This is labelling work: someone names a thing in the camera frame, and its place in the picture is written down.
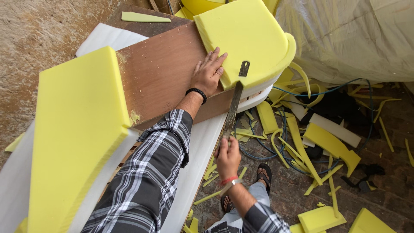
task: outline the knife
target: knife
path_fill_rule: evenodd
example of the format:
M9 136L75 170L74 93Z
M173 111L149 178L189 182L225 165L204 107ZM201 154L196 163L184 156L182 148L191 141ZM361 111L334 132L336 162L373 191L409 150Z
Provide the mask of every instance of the knife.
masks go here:
M249 71L250 62L243 61L241 63L240 71L238 73L241 77L247 77L247 72ZM233 128L233 123L236 118L236 113L238 109L238 104L240 103L241 93L243 92L243 85L240 81L236 83L236 87L234 88L233 99L231 100L230 109L227 113L226 120L224 121L223 130L219 137L219 142L217 144L216 150L220 148L221 139L225 138L229 140L231 129Z

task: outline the person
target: person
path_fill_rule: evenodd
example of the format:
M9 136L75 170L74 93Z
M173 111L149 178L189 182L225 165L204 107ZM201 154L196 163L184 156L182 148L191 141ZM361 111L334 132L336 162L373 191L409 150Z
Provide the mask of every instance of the person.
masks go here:
M190 132L198 109L217 89L227 57L220 48L209 52L195 66L190 92L177 107L145 130L137 141L143 143L127 159L95 206L82 233L159 232L173 203L178 172L189 158ZM222 181L233 184L241 155L238 142L223 139L216 153ZM229 210L221 222L206 232L289 232L289 225L269 207L270 169L259 168L261 179L248 192L241 183L229 186L223 207Z

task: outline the plaid shirt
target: plaid shirt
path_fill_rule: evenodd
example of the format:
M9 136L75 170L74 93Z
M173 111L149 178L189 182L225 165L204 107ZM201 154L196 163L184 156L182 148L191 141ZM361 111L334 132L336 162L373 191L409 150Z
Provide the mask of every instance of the plaid shirt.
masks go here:
M109 183L82 233L159 232L173 203L180 167L188 163L193 119L182 109L165 114L144 131L140 147ZM240 232L222 223L209 233ZM256 203L243 232L288 233L289 226L269 207Z

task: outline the red thread bracelet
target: red thread bracelet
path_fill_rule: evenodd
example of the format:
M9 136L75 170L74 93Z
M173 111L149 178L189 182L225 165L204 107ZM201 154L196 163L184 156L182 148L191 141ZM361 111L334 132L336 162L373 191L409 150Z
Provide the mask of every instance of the red thread bracelet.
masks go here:
M223 180L223 181L220 182L220 185L225 185L225 184L227 184L230 181L235 180L235 179L238 179L238 176L232 176L232 177L230 177L228 179L225 179L225 180Z

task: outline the light blue pants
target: light blue pants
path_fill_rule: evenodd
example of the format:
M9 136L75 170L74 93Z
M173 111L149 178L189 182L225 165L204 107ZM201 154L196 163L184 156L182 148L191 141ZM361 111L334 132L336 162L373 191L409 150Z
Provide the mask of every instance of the light blue pants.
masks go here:
M256 182L252 184L249 188L249 193L252 194L252 196L256 198L258 202L262 203L263 205L270 206L269 195L267 194L266 187L263 183ZM212 226L210 226L209 229L223 222L227 222L228 226L236 227L239 229L243 227L243 220L235 208L226 213L220 221L214 223Z

